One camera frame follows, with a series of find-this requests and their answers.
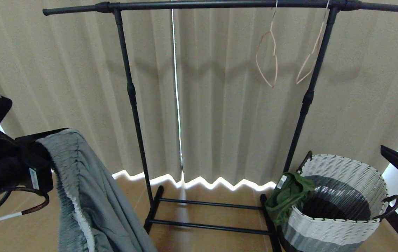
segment gray garment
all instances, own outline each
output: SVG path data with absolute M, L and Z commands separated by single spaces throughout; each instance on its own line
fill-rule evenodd
M 39 139 L 56 166 L 59 251 L 156 252 L 132 206 L 75 129 Z

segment black metal garment rack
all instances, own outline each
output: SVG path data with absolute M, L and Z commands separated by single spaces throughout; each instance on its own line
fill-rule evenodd
M 109 3 L 103 2 L 96 5 L 88 6 L 77 6 L 77 7 L 66 7 L 66 8 L 53 8 L 53 9 L 43 9 L 43 14 L 45 16 L 53 14 L 63 14 L 63 13 L 81 13 L 81 12 L 101 12 L 101 13 L 113 13 L 116 20 L 116 26 L 118 28 L 119 43 L 121 45 L 124 67 L 127 77 L 127 92 L 130 99 L 130 104 L 132 106 L 133 119 L 135 121 L 135 129 L 137 131 L 138 145 L 140 148 L 141 159 L 143 163 L 143 172 L 146 181 L 146 188 L 149 196 L 150 210 L 146 218 L 144 228 L 149 233 L 151 226 L 156 224 L 165 225 L 176 225 L 176 226 L 186 226 L 192 228 L 206 228 L 222 231 L 234 231 L 242 233 L 255 233 L 259 235 L 269 236 L 271 240 L 272 249 L 275 252 L 281 251 L 279 239 L 277 238 L 277 233 L 275 227 L 268 216 L 265 209 L 266 196 L 262 194 L 260 196 L 261 206 L 247 206 L 247 205 L 235 205 L 235 204 L 221 204 L 212 202 L 202 202 L 202 201 L 184 201 L 180 199 L 167 199 L 162 198 L 163 186 L 159 186 L 157 189 L 156 196 L 152 196 L 151 185 L 149 182 L 149 175 L 147 170 L 146 156 L 143 146 L 143 137 L 140 127 L 140 121 L 138 118 L 137 109 L 137 99 L 135 86 L 132 82 L 132 76 L 130 73 L 129 58 L 127 56 L 126 41 L 123 30 L 123 21 L 121 16 L 121 11 L 123 10 L 151 10 L 151 9 L 186 9 L 186 8 L 272 8 L 277 5 L 278 8 L 326 8 L 327 0 L 217 0 L 217 1 L 173 1 L 173 2 L 138 2 L 138 3 Z M 298 118 L 297 126 L 294 132 L 294 136 L 291 142 L 289 153 L 287 156 L 286 163 L 284 164 L 283 171 L 289 170 L 292 158 L 294 156 L 295 148 L 297 142 L 299 141 L 300 132 L 302 131 L 303 124 L 305 122 L 306 115 L 313 102 L 314 87 L 317 83 L 317 78 L 319 77 L 319 72 L 322 67 L 322 62 L 324 61 L 325 52 L 329 43 L 331 31 L 333 24 L 336 20 L 336 15 L 339 11 L 353 11 L 353 10 L 378 10 L 378 11 L 389 11 L 398 12 L 398 5 L 386 5 L 382 3 L 363 3 L 359 0 L 331 0 L 328 4 L 329 16 L 327 19 L 327 26 L 325 28 L 324 37 L 322 38 L 321 48 L 317 56 L 316 65 L 313 70 L 313 75 L 311 76 L 310 84 L 307 92 L 305 93 L 302 101 L 302 108 L 300 110 L 300 116 Z M 156 212 L 161 201 L 175 202 L 175 203 L 186 203 L 186 204 L 201 204 L 201 205 L 211 205 L 220 207 L 230 207 L 230 208 L 242 208 L 242 209 L 253 209 L 261 210 L 265 216 L 267 231 L 245 229 L 245 228 L 232 228 L 226 226 L 218 225 L 204 225 L 186 222 L 172 222 L 167 220 L 156 220 Z

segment curtain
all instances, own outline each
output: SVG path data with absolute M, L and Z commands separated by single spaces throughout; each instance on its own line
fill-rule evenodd
M 274 88 L 255 64 L 272 14 L 270 8 L 174 11 L 186 182 L 197 176 L 232 184 L 279 179 L 310 80 L 296 85 L 296 76 L 313 49 L 324 10 L 276 11 Z M 260 67 L 271 81 L 272 52 L 264 40 Z M 312 150 L 383 171 L 387 161 L 380 145 L 398 149 L 398 13 L 340 12 L 315 91 L 291 170 Z
M 142 172 L 112 14 L 44 16 L 79 1 L 0 1 L 0 93 L 13 100 L 1 123 L 12 137 L 78 129 L 111 173 Z M 123 12 L 149 174 L 180 179 L 170 10 Z

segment laundry basket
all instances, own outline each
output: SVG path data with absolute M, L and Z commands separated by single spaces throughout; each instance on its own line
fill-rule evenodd
M 287 252 L 354 252 L 398 208 L 380 172 L 362 162 L 310 152 L 298 172 L 315 191 L 277 227 Z

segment clothing tag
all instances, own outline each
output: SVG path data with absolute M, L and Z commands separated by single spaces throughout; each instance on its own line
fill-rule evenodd
M 287 178 L 288 178 L 287 176 L 283 175 L 282 178 L 280 179 L 278 185 L 277 185 L 277 188 L 281 189 L 283 184 L 284 184 L 284 182 L 287 180 Z
M 40 190 L 39 189 L 39 181 L 37 180 L 37 173 L 35 172 L 35 170 L 32 168 L 29 168 L 29 174 L 31 175 L 32 187 L 34 189 Z

